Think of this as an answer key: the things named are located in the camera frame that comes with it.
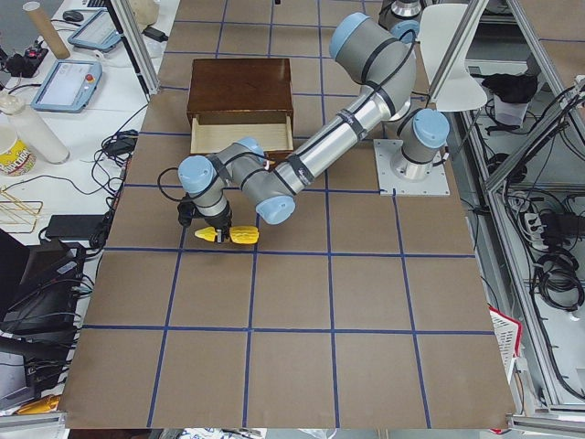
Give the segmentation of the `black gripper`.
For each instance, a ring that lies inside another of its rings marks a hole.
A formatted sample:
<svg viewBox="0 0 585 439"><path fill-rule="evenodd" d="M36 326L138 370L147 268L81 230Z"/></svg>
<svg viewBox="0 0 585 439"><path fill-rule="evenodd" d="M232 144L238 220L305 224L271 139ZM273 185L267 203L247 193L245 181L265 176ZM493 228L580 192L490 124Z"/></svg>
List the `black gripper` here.
<svg viewBox="0 0 585 439"><path fill-rule="evenodd" d="M224 208L219 214L205 217L206 223L216 229L217 243L224 241L223 231L225 231L226 241L231 241L232 210Z"/></svg>

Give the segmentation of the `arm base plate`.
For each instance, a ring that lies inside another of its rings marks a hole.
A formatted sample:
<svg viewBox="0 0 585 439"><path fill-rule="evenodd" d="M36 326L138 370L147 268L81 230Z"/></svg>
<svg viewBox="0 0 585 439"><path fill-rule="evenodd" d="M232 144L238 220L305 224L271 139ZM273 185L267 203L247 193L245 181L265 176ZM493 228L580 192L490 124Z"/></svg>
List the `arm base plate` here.
<svg viewBox="0 0 585 439"><path fill-rule="evenodd" d="M423 165L409 162L400 140L376 139L374 150L382 196L448 197L451 195L440 152Z"/></svg>

